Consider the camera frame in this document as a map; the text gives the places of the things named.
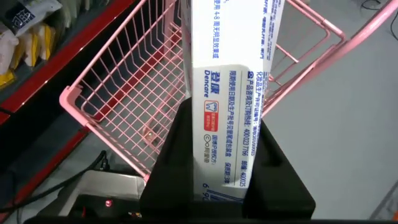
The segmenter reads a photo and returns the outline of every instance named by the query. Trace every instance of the red shelf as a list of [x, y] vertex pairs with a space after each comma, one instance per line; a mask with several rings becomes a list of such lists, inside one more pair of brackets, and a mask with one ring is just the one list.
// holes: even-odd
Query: red shelf
[[[115, 17], [118, 17], [134, 0], [113, 1], [102, 14], [88, 24], [83, 31], [77, 34], [68, 45], [64, 46], [40, 70], [26, 80], [16, 92], [0, 104], [0, 107], [16, 112], [35, 93], [40, 90], [45, 82], [53, 78], [68, 62], [76, 56], [80, 49], [92, 41]], [[0, 124], [3, 124], [9, 115], [0, 113]]]

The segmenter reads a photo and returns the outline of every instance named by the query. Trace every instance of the red light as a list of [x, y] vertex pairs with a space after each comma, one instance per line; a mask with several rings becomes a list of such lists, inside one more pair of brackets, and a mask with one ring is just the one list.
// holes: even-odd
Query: red light
[[107, 207], [112, 206], [112, 200], [105, 201], [105, 206], [107, 206]]

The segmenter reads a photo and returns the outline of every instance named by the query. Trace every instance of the yellow package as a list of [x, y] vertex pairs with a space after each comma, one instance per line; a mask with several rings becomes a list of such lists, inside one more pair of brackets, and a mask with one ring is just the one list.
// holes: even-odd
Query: yellow package
[[55, 42], [55, 29], [47, 24], [41, 23], [34, 28], [35, 34], [39, 37], [40, 53], [39, 56], [43, 60], [50, 58]]
[[14, 73], [9, 69], [6, 73], [0, 74], [0, 89], [6, 87], [15, 80]]
[[33, 67], [36, 65], [37, 57], [40, 54], [40, 41], [39, 36], [35, 34], [32, 30], [21, 35], [21, 40], [25, 44], [25, 63]]
[[17, 47], [15, 47], [14, 55], [12, 56], [12, 60], [10, 63], [11, 69], [15, 70], [18, 67], [22, 56], [24, 56], [24, 53], [25, 53], [25, 42], [19, 39], [19, 44], [17, 45]]

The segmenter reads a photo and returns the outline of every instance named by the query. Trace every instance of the red logo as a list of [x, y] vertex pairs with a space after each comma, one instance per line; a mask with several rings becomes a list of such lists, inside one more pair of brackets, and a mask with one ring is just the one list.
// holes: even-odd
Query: red logo
[[205, 131], [218, 130], [218, 101], [205, 101]]

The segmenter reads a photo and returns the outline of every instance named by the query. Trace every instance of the metal wire grid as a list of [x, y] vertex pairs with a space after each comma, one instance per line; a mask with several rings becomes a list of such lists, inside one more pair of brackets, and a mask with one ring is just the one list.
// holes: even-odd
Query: metal wire grid
[[175, 2], [141, 1], [136, 15], [78, 82], [83, 91], [76, 104], [90, 124], [144, 175], [185, 98], [180, 7]]
[[344, 40], [342, 31], [301, 0], [286, 0], [282, 15], [262, 116]]

